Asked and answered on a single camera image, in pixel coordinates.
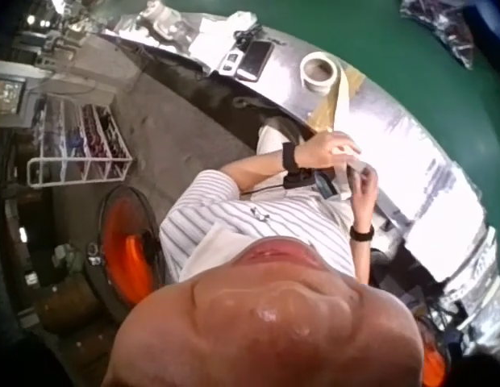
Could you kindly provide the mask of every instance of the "workbench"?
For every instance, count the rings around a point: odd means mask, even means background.
[[[113,30],[103,34],[156,48],[165,56],[191,59],[173,45],[155,40],[135,23],[135,17],[123,16]],[[198,29],[203,18],[223,19],[191,13],[182,17]],[[259,39],[275,43],[260,79],[237,81],[300,123],[319,130],[323,127],[320,117],[330,115],[331,103],[302,86],[299,64],[308,53],[321,50],[267,27]],[[349,83],[350,116],[344,128],[338,129],[356,141],[377,170],[379,209],[417,260],[431,266],[437,281],[448,282],[443,304],[467,302],[467,312],[477,321],[479,315],[487,316],[476,328],[488,331],[500,320],[497,239],[495,230],[485,223],[476,187],[401,104],[350,64],[332,58],[342,65]],[[457,234],[450,242],[449,230]]]

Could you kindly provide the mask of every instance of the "lips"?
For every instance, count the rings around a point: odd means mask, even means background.
[[[324,269],[319,254],[298,239],[271,237],[260,239],[245,248],[232,261],[233,265],[284,262],[307,268]]]

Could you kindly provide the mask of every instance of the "striped shirt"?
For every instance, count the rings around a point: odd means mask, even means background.
[[[330,199],[299,194],[275,200],[240,200],[240,191],[228,175],[206,170],[196,176],[160,225],[160,243],[175,281],[215,224],[254,239],[278,235],[300,239],[330,266],[355,276],[348,233],[331,209]]]

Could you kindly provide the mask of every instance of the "hand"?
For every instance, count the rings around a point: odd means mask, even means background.
[[[324,131],[295,148],[295,161],[300,168],[340,167],[354,158],[350,150],[360,153],[350,137],[341,131]]]
[[[373,209],[377,201],[377,173],[370,166],[361,173],[352,170],[349,184],[352,190],[350,200],[354,213],[354,229],[366,234],[372,226]]]

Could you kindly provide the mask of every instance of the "white wire rack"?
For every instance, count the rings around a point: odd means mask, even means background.
[[[47,95],[35,125],[39,155],[27,162],[33,188],[123,181],[133,161],[108,106]]]

